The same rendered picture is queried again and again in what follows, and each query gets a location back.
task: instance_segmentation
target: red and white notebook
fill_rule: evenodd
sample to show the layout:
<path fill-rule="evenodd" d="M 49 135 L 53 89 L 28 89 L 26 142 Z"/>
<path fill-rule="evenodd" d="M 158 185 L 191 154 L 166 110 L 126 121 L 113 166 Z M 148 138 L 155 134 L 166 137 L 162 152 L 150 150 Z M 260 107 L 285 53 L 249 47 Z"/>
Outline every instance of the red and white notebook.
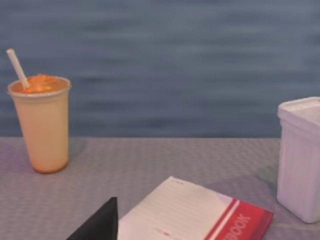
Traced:
<path fill-rule="evenodd" d="M 169 177 L 119 222 L 118 240 L 260 240 L 273 214 Z"/>

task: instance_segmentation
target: plastic bin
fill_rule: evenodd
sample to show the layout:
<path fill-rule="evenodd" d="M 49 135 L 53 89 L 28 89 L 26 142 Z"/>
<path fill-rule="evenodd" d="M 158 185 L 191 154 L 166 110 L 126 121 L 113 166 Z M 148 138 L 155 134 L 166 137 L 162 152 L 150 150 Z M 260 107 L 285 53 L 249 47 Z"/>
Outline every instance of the plastic bin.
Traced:
<path fill-rule="evenodd" d="M 280 104 L 277 200 L 306 223 L 320 220 L 320 97 Z"/>

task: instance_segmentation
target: white paper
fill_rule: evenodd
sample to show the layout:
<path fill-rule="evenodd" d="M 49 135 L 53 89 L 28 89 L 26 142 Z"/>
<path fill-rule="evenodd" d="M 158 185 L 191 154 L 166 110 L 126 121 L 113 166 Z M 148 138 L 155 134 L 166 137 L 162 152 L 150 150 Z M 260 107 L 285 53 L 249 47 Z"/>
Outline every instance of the white paper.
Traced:
<path fill-rule="evenodd" d="M 203 240 L 232 200 L 169 177 L 120 220 L 118 239 Z"/>

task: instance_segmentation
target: orange slush topping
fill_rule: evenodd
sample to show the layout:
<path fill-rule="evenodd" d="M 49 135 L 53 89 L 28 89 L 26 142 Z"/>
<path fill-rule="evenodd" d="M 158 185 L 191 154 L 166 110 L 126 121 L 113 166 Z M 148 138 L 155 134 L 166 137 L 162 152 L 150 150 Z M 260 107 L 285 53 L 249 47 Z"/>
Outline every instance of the orange slush topping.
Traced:
<path fill-rule="evenodd" d="M 17 82 L 11 87 L 11 91 L 22 94 L 41 94 L 59 91 L 68 86 L 68 83 L 54 76 L 38 74 L 27 79 L 30 87 L 24 89 L 21 82 Z"/>

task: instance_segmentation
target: blurry blue background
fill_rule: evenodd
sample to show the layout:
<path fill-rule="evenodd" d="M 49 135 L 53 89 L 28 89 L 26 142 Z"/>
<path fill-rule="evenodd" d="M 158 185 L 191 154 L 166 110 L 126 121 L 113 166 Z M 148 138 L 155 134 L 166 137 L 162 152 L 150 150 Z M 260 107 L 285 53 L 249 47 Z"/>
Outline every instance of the blurry blue background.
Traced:
<path fill-rule="evenodd" d="M 314 0 L 0 2 L 0 136 L 20 136 L 6 86 L 69 78 L 70 134 L 279 137 L 277 106 L 319 96 Z"/>

